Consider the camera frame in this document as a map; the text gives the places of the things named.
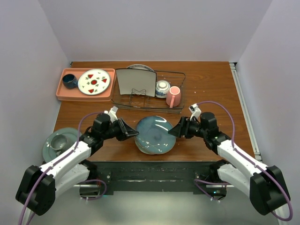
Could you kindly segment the mint green flower plate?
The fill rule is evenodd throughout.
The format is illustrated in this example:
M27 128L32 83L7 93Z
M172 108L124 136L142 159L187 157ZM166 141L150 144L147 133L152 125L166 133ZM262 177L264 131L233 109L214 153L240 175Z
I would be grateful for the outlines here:
M152 144L150 141L146 141L142 138L135 138L135 144L138 149L148 155L158 155L162 154L162 150L157 144Z

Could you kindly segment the dark teal blossom plate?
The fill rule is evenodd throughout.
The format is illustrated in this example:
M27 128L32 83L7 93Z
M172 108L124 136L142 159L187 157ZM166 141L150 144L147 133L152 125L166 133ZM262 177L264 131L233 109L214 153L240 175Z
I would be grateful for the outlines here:
M165 118L160 116L148 116L141 119L136 126L139 132L135 138L142 138L157 144L162 150L162 154L169 152L176 143L176 137L168 134L172 125Z

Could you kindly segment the pink mug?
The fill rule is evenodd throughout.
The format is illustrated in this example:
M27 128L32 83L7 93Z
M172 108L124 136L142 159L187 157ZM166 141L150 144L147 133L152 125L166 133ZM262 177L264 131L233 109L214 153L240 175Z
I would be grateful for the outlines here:
M170 108L177 107L181 102L181 90L177 86L172 86L166 97L166 103Z

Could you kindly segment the blue floral small bowl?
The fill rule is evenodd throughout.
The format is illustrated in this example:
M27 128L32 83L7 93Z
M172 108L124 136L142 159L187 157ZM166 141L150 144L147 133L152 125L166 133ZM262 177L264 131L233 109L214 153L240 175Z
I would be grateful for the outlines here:
M155 97L166 98L170 87L171 87L170 83L166 80L157 81L156 89L155 89Z

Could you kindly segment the white square plate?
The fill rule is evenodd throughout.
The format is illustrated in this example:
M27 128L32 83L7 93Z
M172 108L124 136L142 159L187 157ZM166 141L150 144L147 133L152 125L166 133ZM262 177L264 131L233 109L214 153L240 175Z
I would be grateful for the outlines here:
M145 94L154 97L157 73L142 69L120 68L116 75L121 95Z

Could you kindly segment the green rim white plate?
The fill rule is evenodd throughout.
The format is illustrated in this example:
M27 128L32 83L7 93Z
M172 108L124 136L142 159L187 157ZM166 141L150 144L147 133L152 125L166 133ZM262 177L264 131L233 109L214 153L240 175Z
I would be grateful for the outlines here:
M146 65L143 64L133 64L127 67L128 69L141 69L141 70L147 70L147 71L151 71L154 72L154 70Z

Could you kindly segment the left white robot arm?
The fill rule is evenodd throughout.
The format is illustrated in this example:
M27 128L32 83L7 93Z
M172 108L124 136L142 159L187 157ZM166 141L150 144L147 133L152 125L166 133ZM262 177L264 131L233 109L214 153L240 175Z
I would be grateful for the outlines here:
M15 196L23 204L21 214L29 209L41 216L52 207L56 197L73 185L94 183L97 172L82 162L97 152L105 140L124 141L138 134L111 112L97 114L92 126L78 134L75 143L64 153L44 165L32 165L25 170Z

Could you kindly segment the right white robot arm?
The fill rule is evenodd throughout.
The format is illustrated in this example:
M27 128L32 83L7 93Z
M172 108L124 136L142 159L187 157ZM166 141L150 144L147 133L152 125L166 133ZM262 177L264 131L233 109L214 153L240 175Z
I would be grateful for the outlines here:
M175 137L202 138L209 150L223 158L209 172L210 181L214 184L224 182L233 185L250 199L261 215L267 215L284 205L291 206L281 170L276 166L263 164L239 148L231 137L219 131L213 113L204 112L198 120L195 117L181 117L169 134Z

